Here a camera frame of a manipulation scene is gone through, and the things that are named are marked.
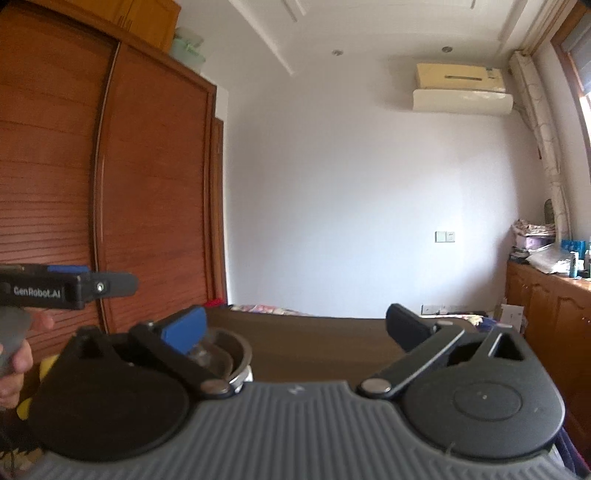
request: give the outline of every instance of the blue gripper pad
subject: blue gripper pad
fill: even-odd
[[[192,306],[158,322],[160,338],[175,350],[187,355],[207,330],[203,307]]]

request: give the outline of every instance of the silver screw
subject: silver screw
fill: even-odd
[[[225,395],[232,388],[228,382],[218,378],[206,380],[199,387],[203,393],[208,395]]]
[[[366,393],[381,395],[392,390],[392,385],[388,380],[384,380],[383,378],[368,378],[361,382],[361,388]]]

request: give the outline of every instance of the wall switch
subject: wall switch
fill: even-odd
[[[423,305],[421,315],[437,315],[441,310],[441,305]]]

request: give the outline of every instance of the air conditioner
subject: air conditioner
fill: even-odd
[[[513,96],[506,93],[499,69],[419,63],[417,84],[413,93],[417,112],[508,115],[513,109]]]

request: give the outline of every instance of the window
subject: window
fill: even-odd
[[[569,81],[581,125],[587,127],[583,138],[591,166],[591,10],[577,3],[551,42]]]

